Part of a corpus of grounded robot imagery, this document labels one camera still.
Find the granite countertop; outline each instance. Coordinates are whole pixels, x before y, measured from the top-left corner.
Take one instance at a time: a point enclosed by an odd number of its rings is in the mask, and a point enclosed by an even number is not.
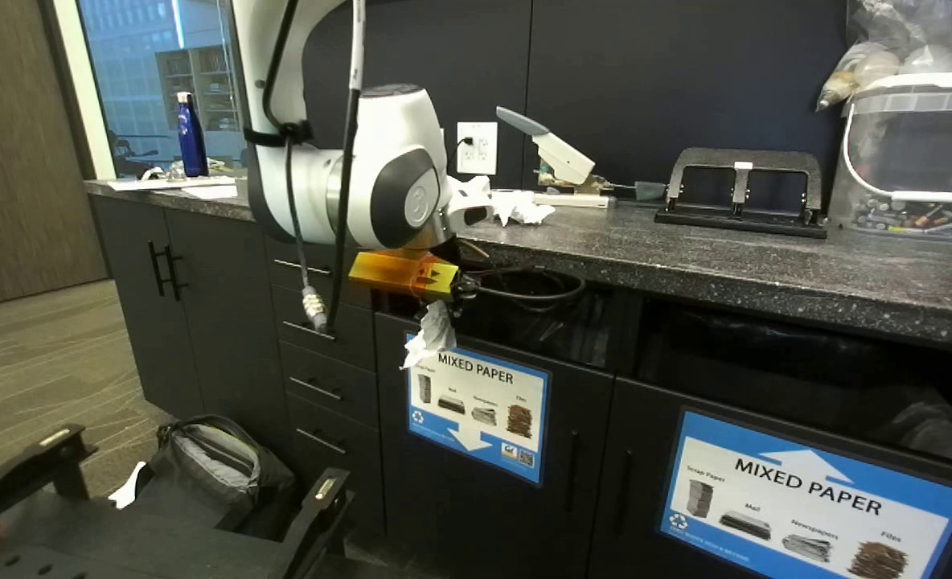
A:
[[[201,200],[201,195],[189,195],[184,191],[124,191],[124,192],[117,192],[109,183],[97,183],[97,179],[86,179],[85,191],[91,195],[97,195],[97,200],[152,201],[152,205],[166,205],[166,209],[184,209],[184,213],[200,213],[200,215],[254,221],[243,195]]]
[[[243,200],[86,191],[250,221]],[[461,238],[497,264],[952,351],[952,240],[853,232],[810,240],[661,226],[651,205],[561,209],[538,227],[479,221]]]

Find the blue bottle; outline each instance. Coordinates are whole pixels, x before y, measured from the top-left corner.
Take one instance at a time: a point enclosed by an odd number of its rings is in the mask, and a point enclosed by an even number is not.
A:
[[[205,139],[201,139],[189,91],[180,91],[177,102],[180,102],[177,129],[180,129],[184,175],[205,177],[210,175]]]

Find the window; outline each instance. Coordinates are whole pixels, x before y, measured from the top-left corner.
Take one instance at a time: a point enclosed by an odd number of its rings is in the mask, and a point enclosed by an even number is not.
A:
[[[210,157],[240,167],[227,0],[81,0],[117,177],[180,159],[177,91],[194,91]]]

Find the plastic container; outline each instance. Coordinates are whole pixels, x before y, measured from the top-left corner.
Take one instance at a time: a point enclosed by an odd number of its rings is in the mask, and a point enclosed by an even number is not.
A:
[[[853,96],[831,221],[952,238],[952,73],[893,73]]]
[[[201,139],[189,91],[180,91],[177,102],[180,102],[177,129],[180,129],[184,177],[205,177],[210,154],[205,154],[205,139]]]

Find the recycling sign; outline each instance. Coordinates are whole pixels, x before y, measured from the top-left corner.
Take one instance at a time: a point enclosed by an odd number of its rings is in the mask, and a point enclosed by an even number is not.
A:
[[[551,373],[466,348],[408,365],[408,432],[540,484]]]
[[[661,534],[761,574],[933,574],[952,484],[686,410]]]

